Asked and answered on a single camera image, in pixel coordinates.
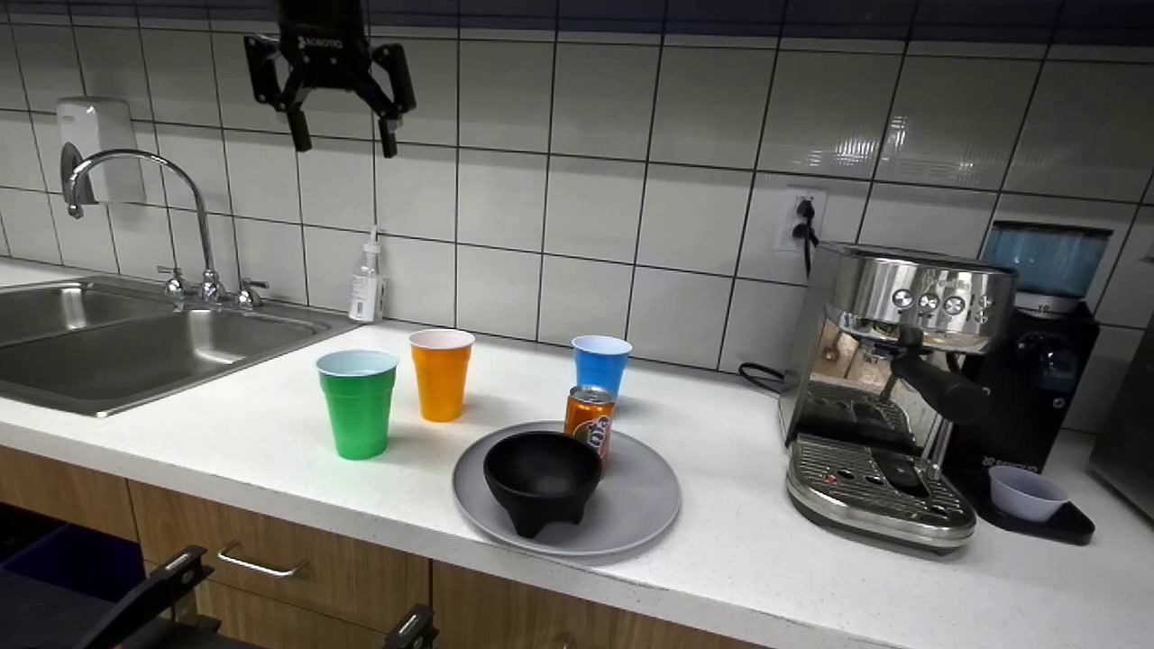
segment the round plate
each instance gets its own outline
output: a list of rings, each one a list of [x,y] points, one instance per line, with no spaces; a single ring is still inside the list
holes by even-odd
[[[521,538],[514,532],[509,512],[491,493],[485,481],[485,455],[516,432],[551,428],[563,432],[558,421],[528,421],[509,427],[491,438],[479,438],[454,469],[454,499],[463,517],[486,538],[507,541],[514,550],[565,554],[565,560],[606,560],[638,553],[676,532],[683,517],[683,482],[676,469],[645,444],[612,428],[610,461],[598,490],[586,504],[586,522],[549,522],[538,538]]]

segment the soap dispenser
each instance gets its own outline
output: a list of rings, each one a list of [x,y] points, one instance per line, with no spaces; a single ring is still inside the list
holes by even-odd
[[[361,246],[361,264],[355,271],[355,300],[352,300],[352,322],[380,322],[382,315],[382,246],[380,232],[373,229],[365,246]]]

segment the white tiled wall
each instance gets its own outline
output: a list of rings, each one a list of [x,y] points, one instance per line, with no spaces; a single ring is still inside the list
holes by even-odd
[[[1074,427],[1102,427],[1154,315],[1154,59],[1136,52],[404,30],[419,107],[400,159],[380,159],[348,93],[311,99],[313,152],[291,152],[251,89],[253,30],[5,20],[0,254],[141,282],[175,256],[204,271],[175,178],[144,175],[147,206],[65,214],[56,101],[103,93],[196,175],[223,277],[324,309],[382,229],[389,319],[788,363],[803,259],[781,214],[803,190],[823,241],[974,256],[996,220],[1110,232]]]

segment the electrical outlet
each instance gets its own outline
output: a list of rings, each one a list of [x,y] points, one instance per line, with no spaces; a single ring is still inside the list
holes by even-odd
[[[828,190],[784,190],[781,195],[781,240],[777,240],[781,256],[800,259],[800,241],[793,240],[793,229],[800,223],[800,218],[799,218],[800,201],[814,206],[814,235],[823,240],[823,232],[828,232]]]

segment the sink basin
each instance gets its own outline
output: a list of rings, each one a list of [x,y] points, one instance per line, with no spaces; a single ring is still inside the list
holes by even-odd
[[[168,295],[147,295],[117,282],[7,290],[0,291],[0,348],[164,315],[175,315]]]
[[[141,307],[127,315],[134,307],[117,300],[104,307],[91,315],[104,315],[107,326],[0,344],[0,393],[77,416],[114,416],[341,331],[341,322],[290,319],[290,309],[147,315]]]

